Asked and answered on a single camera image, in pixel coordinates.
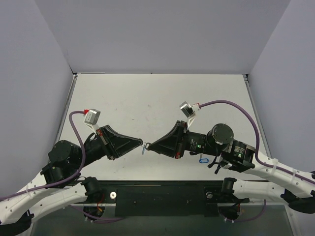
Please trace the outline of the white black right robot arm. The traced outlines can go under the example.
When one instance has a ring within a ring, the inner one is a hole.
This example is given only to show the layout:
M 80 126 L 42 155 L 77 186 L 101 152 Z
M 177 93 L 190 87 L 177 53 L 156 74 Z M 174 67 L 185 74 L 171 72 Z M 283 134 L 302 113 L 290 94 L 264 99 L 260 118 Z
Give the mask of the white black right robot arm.
M 278 159 L 268 157 L 254 147 L 234 139 L 232 129 L 216 124 L 207 134 L 191 132 L 184 121 L 177 121 L 166 135 L 145 146 L 146 150 L 180 159 L 185 151 L 190 155 L 214 157 L 208 168 L 221 169 L 257 176 L 263 182 L 226 177 L 220 188 L 225 201 L 264 199 L 283 202 L 298 212 L 315 212 L 315 174 L 289 167 Z

